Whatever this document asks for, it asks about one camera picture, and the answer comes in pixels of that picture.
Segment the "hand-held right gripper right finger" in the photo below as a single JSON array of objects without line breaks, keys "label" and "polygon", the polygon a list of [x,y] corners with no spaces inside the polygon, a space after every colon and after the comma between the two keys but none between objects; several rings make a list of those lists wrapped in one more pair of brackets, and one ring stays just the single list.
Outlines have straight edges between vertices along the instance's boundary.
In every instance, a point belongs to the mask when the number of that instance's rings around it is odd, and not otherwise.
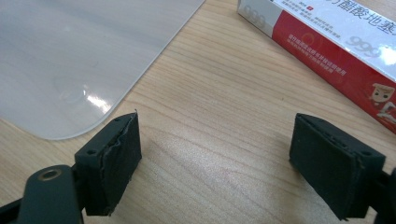
[{"label": "hand-held right gripper right finger", "polygon": [[366,216],[369,188],[385,160],[385,155],[324,119],[295,116],[290,162],[341,220]]}]

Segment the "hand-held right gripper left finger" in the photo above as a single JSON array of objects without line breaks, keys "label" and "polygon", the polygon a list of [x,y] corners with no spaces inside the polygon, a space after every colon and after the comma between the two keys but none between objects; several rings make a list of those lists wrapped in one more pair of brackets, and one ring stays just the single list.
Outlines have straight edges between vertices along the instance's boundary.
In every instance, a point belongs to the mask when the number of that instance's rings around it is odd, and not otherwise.
[{"label": "hand-held right gripper left finger", "polygon": [[111,120],[75,154],[80,208],[88,216],[110,216],[141,159],[137,112]]}]

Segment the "clear plastic storage box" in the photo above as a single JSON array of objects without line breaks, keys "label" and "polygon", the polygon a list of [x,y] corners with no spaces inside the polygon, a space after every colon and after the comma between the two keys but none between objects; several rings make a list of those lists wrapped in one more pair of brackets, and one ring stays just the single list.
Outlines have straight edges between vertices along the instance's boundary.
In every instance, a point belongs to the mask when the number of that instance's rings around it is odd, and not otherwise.
[{"label": "clear plastic storage box", "polygon": [[0,119],[61,140],[105,120],[205,0],[0,0]]}]

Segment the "red and white medicine box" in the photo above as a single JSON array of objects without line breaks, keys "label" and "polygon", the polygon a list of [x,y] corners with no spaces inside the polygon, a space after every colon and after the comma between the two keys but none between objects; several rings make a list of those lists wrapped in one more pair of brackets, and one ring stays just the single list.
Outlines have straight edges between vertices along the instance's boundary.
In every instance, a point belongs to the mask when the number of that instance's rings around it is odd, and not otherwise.
[{"label": "red and white medicine box", "polygon": [[396,133],[396,21],[354,0],[238,0],[237,12]]}]

